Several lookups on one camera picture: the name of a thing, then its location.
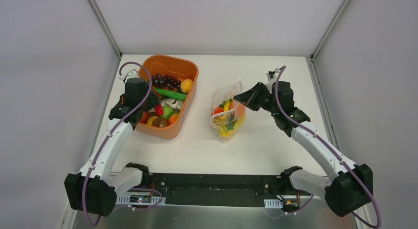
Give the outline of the long red toy chili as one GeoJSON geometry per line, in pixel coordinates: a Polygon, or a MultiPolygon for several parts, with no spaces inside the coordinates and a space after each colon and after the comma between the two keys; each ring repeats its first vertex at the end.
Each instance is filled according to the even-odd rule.
{"type": "Polygon", "coordinates": [[[156,106],[154,107],[154,110],[155,110],[155,112],[156,112],[156,114],[157,114],[158,116],[161,116],[161,115],[163,115],[163,114],[164,114],[164,109],[163,109],[163,107],[162,107],[162,105],[161,105],[161,104],[156,105],[156,106]]]}

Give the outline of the clear zip top bag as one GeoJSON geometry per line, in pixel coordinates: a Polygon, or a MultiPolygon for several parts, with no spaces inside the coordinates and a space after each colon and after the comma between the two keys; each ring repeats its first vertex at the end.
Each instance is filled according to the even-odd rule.
{"type": "Polygon", "coordinates": [[[228,143],[241,128],[245,120],[244,105],[234,100],[243,92],[243,83],[236,83],[217,89],[211,100],[210,124],[222,143],[228,143]]]}

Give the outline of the orange toy carrot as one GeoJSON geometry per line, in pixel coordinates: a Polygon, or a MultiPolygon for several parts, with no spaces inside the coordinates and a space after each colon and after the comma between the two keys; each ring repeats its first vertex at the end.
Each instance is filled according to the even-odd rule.
{"type": "Polygon", "coordinates": [[[218,114],[218,113],[221,113],[221,112],[224,112],[224,109],[223,109],[223,107],[218,106],[218,107],[216,107],[216,108],[213,110],[213,112],[212,112],[212,116],[213,116],[213,115],[216,115],[216,114],[218,114]]]}

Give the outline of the yellow banana bunch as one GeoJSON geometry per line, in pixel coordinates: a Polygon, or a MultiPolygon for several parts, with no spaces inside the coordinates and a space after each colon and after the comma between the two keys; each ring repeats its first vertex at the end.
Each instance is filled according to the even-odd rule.
{"type": "Polygon", "coordinates": [[[233,100],[228,100],[224,105],[224,114],[220,116],[219,134],[222,138],[228,138],[232,136],[243,124],[245,119],[245,107],[233,100]]]}

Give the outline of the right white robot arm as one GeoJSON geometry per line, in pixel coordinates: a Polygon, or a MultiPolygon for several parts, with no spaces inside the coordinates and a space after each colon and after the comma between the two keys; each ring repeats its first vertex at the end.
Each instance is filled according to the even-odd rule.
{"type": "Polygon", "coordinates": [[[258,82],[233,99],[246,108],[270,112],[276,126],[299,143],[322,167],[319,176],[299,166],[282,172],[280,189],[285,194],[302,190],[325,200],[331,211],[343,217],[370,203],[373,172],[367,164],[358,165],[325,140],[307,114],[295,106],[289,82],[267,86],[258,82]]]}

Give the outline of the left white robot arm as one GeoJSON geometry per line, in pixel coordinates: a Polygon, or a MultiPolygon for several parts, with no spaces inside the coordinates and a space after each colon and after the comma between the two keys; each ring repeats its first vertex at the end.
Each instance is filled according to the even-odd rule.
{"type": "Polygon", "coordinates": [[[65,178],[64,186],[73,210],[108,216],[120,195],[133,187],[139,192],[150,187],[150,178],[139,167],[128,165],[115,177],[110,174],[143,112],[157,105],[159,100],[146,80],[134,77],[125,81],[125,91],[109,112],[100,144],[78,173],[70,173],[65,178]]]}

